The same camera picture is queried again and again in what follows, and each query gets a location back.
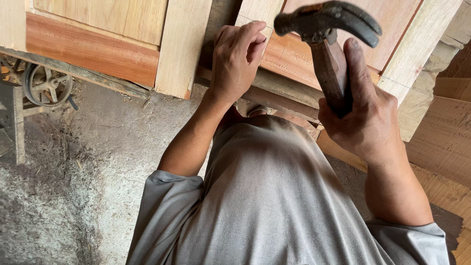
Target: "wooden plank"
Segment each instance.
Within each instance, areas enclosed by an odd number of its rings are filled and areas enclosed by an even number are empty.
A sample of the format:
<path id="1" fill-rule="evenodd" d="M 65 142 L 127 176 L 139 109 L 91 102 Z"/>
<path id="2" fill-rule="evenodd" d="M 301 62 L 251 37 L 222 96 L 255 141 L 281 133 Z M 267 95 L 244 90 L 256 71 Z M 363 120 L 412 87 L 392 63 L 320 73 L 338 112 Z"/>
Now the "wooden plank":
<path id="1" fill-rule="evenodd" d="M 325 2 L 325 0 L 288 0 L 283 12 L 293 12 L 300 6 Z M 368 12 L 380 24 L 383 35 L 380 43 L 374 49 L 360 41 L 365 52 L 366 63 L 376 69 L 383 70 L 401 36 L 414 16 L 421 0 L 347 0 Z M 338 42 L 343 47 L 344 42 L 353 37 L 343 30 L 338 31 Z"/>
<path id="2" fill-rule="evenodd" d="M 471 187 L 471 102 L 435 96 L 406 150 L 410 162 Z"/>
<path id="3" fill-rule="evenodd" d="M 88 31 L 92 31 L 92 32 L 95 32 L 95 33 L 98 33 L 98 34 L 108 36 L 108 37 L 112 37 L 112 38 L 120 40 L 120 41 L 125 41 L 125 42 L 129 42 L 129 43 L 132 43 L 132 44 L 136 44 L 136 45 L 139 45 L 139 46 L 142 46 L 142 47 L 145 47 L 145 48 L 149 48 L 151 50 L 156 50 L 156 51 L 160 50 L 160 47 L 158 45 L 151 44 L 151 43 L 148 43 L 148 42 L 139 41 L 139 40 L 136 40 L 136 39 L 133 39 L 133 38 L 130 38 L 130 37 L 123 36 L 123 35 L 119 35 L 118 33 L 114 33 L 114 32 L 108 31 L 108 30 L 93 27 L 93 26 L 87 25 L 87 24 L 82 23 L 82 22 L 78 22 L 78 21 L 70 19 L 70 18 L 61 17 L 61 16 L 58 16 L 58 15 L 55 15 L 55 14 L 52 14 L 52 13 L 48 13 L 48 12 L 41 11 L 41 10 L 38 10 L 38 9 L 33 9 L 33 8 L 30 8 L 27 12 L 31 12 L 33 14 L 37 14 L 37 15 L 40 15 L 40 16 L 43 16 L 43 17 L 54 19 L 56 21 L 63 22 L 63 23 L 66 23 L 66 24 L 69 24 L 69 25 L 72 25 L 72 26 L 76 26 L 76 27 L 82 28 L 84 30 L 88 30 Z"/>
<path id="4" fill-rule="evenodd" d="M 235 21 L 236 26 L 242 26 L 253 20 L 265 21 L 267 27 L 261 32 L 270 40 L 273 33 L 273 21 L 280 13 L 284 0 L 243 0 Z"/>
<path id="5" fill-rule="evenodd" d="M 458 237 L 458 248 L 453 251 L 457 265 L 471 265 L 471 229 L 463 227 Z"/>
<path id="6" fill-rule="evenodd" d="M 471 189 L 448 178 L 410 163 L 429 202 L 461 216 L 464 226 L 471 226 Z"/>
<path id="7" fill-rule="evenodd" d="M 198 67 L 197 75 L 202 77 L 205 80 L 211 81 L 211 70 L 204 67 Z M 255 85 L 250 86 L 248 91 L 244 93 L 241 98 L 264 105 L 269 108 L 283 111 L 285 113 L 303 118 L 308 121 L 316 121 L 318 110 L 311 106 L 305 105 L 303 103 L 297 102 L 295 100 L 280 96 L 269 90 L 259 88 Z"/>
<path id="8" fill-rule="evenodd" d="M 317 145 L 324 154 L 338 158 L 361 171 L 368 171 L 366 163 L 361 158 L 355 156 L 354 154 L 348 152 L 336 144 L 332 139 L 330 139 L 325 130 L 321 131 L 319 138 L 317 139 Z"/>
<path id="9" fill-rule="evenodd" d="M 26 15 L 26 49 L 143 85 L 154 85 L 159 52 L 36 14 Z"/>
<path id="10" fill-rule="evenodd" d="M 167 0 L 34 0 L 34 8 L 160 45 Z"/>
<path id="11" fill-rule="evenodd" d="M 117 82 L 115 77 L 96 73 L 78 66 L 73 66 L 62 61 L 54 60 L 34 53 L 17 51 L 4 47 L 0 47 L 0 54 L 10 55 L 37 65 L 47 66 L 53 70 L 78 77 L 82 80 L 92 82 L 103 87 L 128 94 L 130 96 L 135 96 L 141 99 L 149 98 L 149 91 L 140 89 L 137 85 L 130 83 L 126 80 L 120 80 L 119 82 Z"/>
<path id="12" fill-rule="evenodd" d="M 0 0 L 0 46 L 26 51 L 24 0 Z"/>
<path id="13" fill-rule="evenodd" d="M 378 83 L 380 88 L 396 96 L 399 104 L 414 84 L 461 2 L 423 0 Z"/>
<path id="14" fill-rule="evenodd" d="M 189 99 L 211 0 L 170 1 L 155 78 L 157 92 Z"/>
<path id="15" fill-rule="evenodd" d="M 314 74 L 311 49 L 295 34 L 290 33 L 280 37 L 273 33 L 260 66 L 268 71 L 321 90 L 319 81 Z M 380 79 L 378 71 L 370 69 L 370 73 L 373 82 L 378 83 Z"/>
<path id="16" fill-rule="evenodd" d="M 471 102 L 471 78 L 438 77 L 433 94 L 444 98 Z"/>

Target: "wooden board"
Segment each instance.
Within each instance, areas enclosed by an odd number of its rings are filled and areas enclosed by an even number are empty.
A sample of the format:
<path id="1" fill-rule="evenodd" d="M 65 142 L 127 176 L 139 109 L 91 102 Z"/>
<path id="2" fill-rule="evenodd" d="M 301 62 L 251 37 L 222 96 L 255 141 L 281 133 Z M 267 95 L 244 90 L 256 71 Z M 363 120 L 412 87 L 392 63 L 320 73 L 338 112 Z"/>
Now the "wooden board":
<path id="1" fill-rule="evenodd" d="M 444 98 L 471 102 L 471 78 L 438 77 L 433 94 Z"/>
<path id="2" fill-rule="evenodd" d="M 0 46 L 26 51 L 24 0 L 0 0 Z"/>
<path id="3" fill-rule="evenodd" d="M 380 88 L 396 96 L 399 104 L 414 84 L 461 2 L 423 0 L 378 83 Z"/>
<path id="4" fill-rule="evenodd" d="M 457 265 L 471 265 L 471 229 L 463 227 L 458 237 L 458 248 L 453 251 Z"/>
<path id="5" fill-rule="evenodd" d="M 160 45 L 167 0 L 33 0 L 34 8 Z"/>
<path id="6" fill-rule="evenodd" d="M 322 2 L 325 0 L 288 0 L 283 12 L 293 12 L 300 6 Z M 376 48 L 372 49 L 361 41 L 360 43 L 365 52 L 366 63 L 373 68 L 383 70 L 421 0 L 347 0 L 347 2 L 359 6 L 380 24 L 383 35 Z M 350 37 L 353 35 L 343 30 L 338 31 L 337 40 L 341 47 Z"/>
<path id="7" fill-rule="evenodd" d="M 244 0 L 239 9 L 235 26 L 242 26 L 253 20 L 265 21 L 267 27 L 261 32 L 270 40 L 273 33 L 273 21 L 280 13 L 284 0 Z"/>
<path id="8" fill-rule="evenodd" d="M 139 84 L 154 86 L 159 52 L 36 14 L 26 16 L 26 49 Z"/>
<path id="9" fill-rule="evenodd" d="M 463 225 L 471 226 L 471 189 L 412 163 L 410 165 L 429 202 L 463 217 Z"/>
<path id="10" fill-rule="evenodd" d="M 435 96 L 406 150 L 410 162 L 471 187 L 471 102 Z"/>
<path id="11" fill-rule="evenodd" d="M 157 92 L 189 99 L 211 0 L 170 1 L 155 78 Z"/>
<path id="12" fill-rule="evenodd" d="M 325 130 L 321 131 L 319 138 L 317 139 L 317 145 L 324 154 L 338 158 L 343 162 L 360 169 L 361 171 L 368 171 L 366 163 L 361 158 L 346 151 L 336 144 L 332 139 L 330 139 Z"/>
<path id="13" fill-rule="evenodd" d="M 314 74 L 311 48 L 295 34 L 283 37 L 272 34 L 260 66 L 268 71 L 288 77 L 310 87 L 321 90 Z M 374 83 L 380 77 L 375 69 L 370 71 Z"/>

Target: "concrete floor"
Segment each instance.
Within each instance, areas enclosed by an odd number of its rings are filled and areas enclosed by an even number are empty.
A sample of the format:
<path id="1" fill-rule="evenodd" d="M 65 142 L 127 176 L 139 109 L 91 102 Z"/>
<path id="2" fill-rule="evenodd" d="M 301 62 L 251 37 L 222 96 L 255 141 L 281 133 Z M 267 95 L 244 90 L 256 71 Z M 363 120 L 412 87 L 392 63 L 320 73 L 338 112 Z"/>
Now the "concrete floor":
<path id="1" fill-rule="evenodd" d="M 144 181 L 204 91 L 153 93 L 143 110 L 76 81 L 78 111 L 25 118 L 26 164 L 0 163 L 0 264 L 124 264 Z"/>

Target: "metal wheel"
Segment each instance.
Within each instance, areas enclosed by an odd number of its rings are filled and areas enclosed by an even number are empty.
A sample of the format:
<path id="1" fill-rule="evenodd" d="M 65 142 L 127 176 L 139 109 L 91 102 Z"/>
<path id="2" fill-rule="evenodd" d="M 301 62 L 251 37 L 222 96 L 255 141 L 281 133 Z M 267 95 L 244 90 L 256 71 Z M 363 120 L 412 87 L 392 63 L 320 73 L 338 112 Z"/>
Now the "metal wheel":
<path id="1" fill-rule="evenodd" d="M 36 105 L 54 107 L 62 104 L 72 91 L 72 76 L 45 66 L 29 64 L 24 74 L 24 93 Z"/>

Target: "reddish wood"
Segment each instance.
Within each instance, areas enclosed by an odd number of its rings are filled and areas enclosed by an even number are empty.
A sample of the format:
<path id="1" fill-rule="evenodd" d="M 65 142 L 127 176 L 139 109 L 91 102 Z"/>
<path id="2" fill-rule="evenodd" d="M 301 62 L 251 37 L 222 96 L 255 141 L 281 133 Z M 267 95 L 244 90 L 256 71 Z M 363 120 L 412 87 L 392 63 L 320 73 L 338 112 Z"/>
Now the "reddish wood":
<path id="1" fill-rule="evenodd" d="M 158 51 L 32 13 L 26 15 L 26 49 L 152 87 L 159 61 Z"/>

